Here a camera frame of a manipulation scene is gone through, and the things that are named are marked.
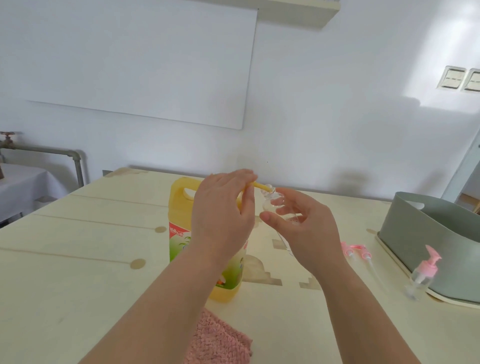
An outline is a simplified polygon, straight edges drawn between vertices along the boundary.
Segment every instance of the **person's left hand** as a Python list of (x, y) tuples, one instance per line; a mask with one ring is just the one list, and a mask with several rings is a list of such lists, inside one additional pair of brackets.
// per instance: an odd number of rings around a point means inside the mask
[[(255, 223), (252, 170), (211, 174), (200, 184), (192, 212), (192, 243), (226, 264), (247, 241)], [(241, 210), (237, 197), (242, 196)]]

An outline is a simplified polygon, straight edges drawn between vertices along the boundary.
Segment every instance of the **forearm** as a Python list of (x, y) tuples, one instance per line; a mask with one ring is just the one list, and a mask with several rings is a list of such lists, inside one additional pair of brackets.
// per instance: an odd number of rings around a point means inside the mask
[(179, 254), (80, 363), (182, 363), (223, 268), (200, 248)]
[(348, 265), (315, 274), (344, 364), (420, 363), (368, 287)]

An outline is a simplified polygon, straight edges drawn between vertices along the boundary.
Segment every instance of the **metal pipe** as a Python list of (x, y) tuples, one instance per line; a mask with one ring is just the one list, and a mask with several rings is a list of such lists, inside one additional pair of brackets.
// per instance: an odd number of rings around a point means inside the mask
[(80, 164), (80, 161), (82, 160), (82, 158), (80, 157), (80, 154), (78, 154), (78, 152), (74, 151), (74, 150), (70, 150), (70, 149), (60, 149), (60, 148), (46, 148), (46, 147), (43, 147), (43, 146), (23, 146), (23, 145), (19, 145), (19, 144), (14, 144), (14, 143), (11, 143), (11, 144), (6, 144), (5, 143), (2, 145), (2, 143), (0, 143), (0, 149), (19, 149), (19, 150), (28, 150), (28, 151), (31, 151), (31, 152), (40, 152), (40, 153), (50, 153), (50, 154), (61, 154), (61, 155), (64, 155), (64, 156), (69, 156), (71, 158), (73, 158), (73, 161), (75, 162), (75, 170), (77, 172), (77, 181), (78, 181), (78, 186), (79, 187), (83, 187), (84, 186), (84, 177), (83, 177), (83, 174), (82, 174), (82, 166)]

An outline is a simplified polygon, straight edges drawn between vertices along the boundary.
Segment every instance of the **pink towel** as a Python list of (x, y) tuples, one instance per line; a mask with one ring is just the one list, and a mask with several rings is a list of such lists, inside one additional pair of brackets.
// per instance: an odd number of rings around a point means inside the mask
[(248, 364), (251, 344), (247, 335), (204, 308), (183, 364)]

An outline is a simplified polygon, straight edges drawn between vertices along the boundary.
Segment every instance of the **yellow jug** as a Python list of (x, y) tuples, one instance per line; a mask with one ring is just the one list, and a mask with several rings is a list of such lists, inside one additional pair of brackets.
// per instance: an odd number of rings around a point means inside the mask
[[(193, 197), (185, 189), (198, 189), (199, 180), (181, 177), (173, 182), (168, 201), (168, 224), (170, 232), (170, 261), (172, 261), (190, 243), (192, 237)], [(243, 274), (243, 259), (248, 241), (230, 259), (227, 268), (222, 272), (210, 298), (220, 302), (228, 302), (238, 292)]]

